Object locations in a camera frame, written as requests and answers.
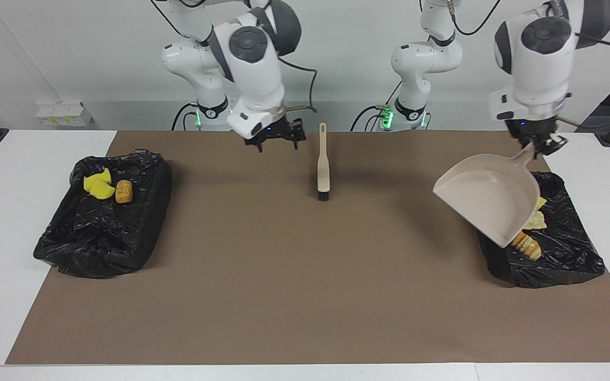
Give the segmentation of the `curled yellow sponge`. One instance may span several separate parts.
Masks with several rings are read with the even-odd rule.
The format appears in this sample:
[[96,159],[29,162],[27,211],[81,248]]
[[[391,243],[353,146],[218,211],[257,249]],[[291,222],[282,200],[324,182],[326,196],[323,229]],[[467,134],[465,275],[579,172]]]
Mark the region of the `curled yellow sponge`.
[[83,178],[83,188],[86,192],[90,192],[95,184],[102,183],[110,186],[112,184],[111,172],[107,168],[105,168],[103,172]]

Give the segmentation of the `white wall socket boxes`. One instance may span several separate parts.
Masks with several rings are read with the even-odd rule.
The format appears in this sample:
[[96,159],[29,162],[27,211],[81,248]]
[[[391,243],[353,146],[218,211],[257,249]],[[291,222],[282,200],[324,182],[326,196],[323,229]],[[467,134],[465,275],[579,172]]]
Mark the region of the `white wall socket boxes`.
[[36,118],[44,127],[87,127],[94,121],[83,102],[37,103]]

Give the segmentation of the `orange toy croissant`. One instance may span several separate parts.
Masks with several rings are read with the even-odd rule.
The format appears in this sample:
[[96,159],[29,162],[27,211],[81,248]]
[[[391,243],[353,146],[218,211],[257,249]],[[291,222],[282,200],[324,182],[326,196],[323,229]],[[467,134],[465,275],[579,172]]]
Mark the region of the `orange toy croissant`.
[[513,238],[512,246],[531,261],[538,261],[542,257],[540,244],[523,231]]

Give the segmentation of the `brown table mat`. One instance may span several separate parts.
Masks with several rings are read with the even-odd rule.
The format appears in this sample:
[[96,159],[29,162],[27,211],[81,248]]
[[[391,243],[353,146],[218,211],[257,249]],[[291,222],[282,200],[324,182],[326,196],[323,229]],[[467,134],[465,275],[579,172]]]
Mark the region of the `brown table mat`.
[[470,155],[516,154],[508,133],[330,133],[329,202],[318,142],[117,133],[110,156],[173,169],[154,253],[109,280],[49,271],[6,362],[610,362],[610,274],[510,287],[433,194]]

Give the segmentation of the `beige brush black bristles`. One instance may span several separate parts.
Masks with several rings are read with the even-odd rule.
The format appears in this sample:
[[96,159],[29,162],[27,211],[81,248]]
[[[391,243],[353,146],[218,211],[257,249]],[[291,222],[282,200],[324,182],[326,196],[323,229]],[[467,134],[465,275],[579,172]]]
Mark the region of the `beige brush black bristles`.
[[320,202],[329,200],[331,190],[331,176],[329,159],[327,155],[327,124],[319,124],[319,158],[317,160],[317,192]]

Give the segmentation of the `bin with black bag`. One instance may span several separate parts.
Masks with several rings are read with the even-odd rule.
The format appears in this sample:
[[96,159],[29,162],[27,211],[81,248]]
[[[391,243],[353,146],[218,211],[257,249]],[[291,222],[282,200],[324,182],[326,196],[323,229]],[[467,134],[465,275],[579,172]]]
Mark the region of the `bin with black bag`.
[[[99,200],[83,189],[83,178],[105,169],[113,180],[131,181],[132,202]],[[162,233],[172,187],[170,164],[150,150],[85,157],[73,167],[69,189],[32,255],[59,273],[89,279],[140,270]]]
[[489,272],[522,288],[582,284],[602,276],[606,269],[603,259],[593,247],[562,178],[540,171],[533,172],[533,176],[545,199],[539,212],[546,227],[523,233],[539,244],[541,255],[532,260],[511,244],[500,248],[477,232]]

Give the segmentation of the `beige plastic dustpan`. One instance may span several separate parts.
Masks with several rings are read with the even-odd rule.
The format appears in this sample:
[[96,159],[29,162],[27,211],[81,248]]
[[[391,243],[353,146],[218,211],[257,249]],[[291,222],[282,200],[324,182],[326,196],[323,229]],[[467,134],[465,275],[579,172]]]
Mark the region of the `beige plastic dustpan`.
[[508,246],[531,219],[540,187],[527,166],[535,147],[517,155],[472,155],[451,167],[433,193],[500,248]]

